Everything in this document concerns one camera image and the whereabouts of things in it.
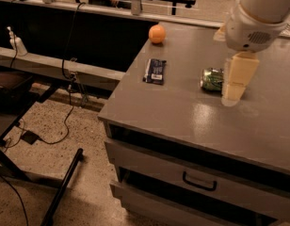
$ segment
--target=white bottle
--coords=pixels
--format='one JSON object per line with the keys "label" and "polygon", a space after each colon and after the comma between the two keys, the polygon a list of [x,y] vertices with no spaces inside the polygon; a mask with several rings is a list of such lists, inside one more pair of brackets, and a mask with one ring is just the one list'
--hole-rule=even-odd
{"label": "white bottle", "polygon": [[12,48],[17,51],[17,55],[19,57],[25,56],[28,52],[26,51],[23,41],[21,38],[17,37],[13,31],[11,30],[11,27],[7,27],[9,30],[9,35],[10,35],[10,43]]}

